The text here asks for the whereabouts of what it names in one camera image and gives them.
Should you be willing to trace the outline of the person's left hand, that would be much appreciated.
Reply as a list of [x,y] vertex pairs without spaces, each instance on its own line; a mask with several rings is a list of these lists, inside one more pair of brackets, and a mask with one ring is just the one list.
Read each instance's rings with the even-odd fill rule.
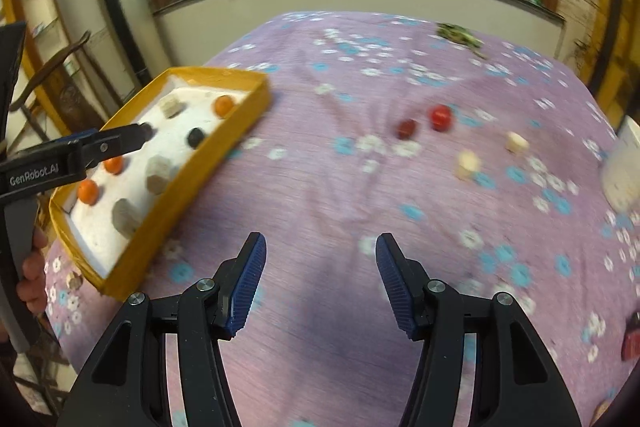
[[43,248],[47,246],[47,235],[40,228],[35,227],[34,233],[32,233],[32,252],[23,262],[23,278],[16,286],[18,298],[34,315],[46,309],[48,302],[42,254]]

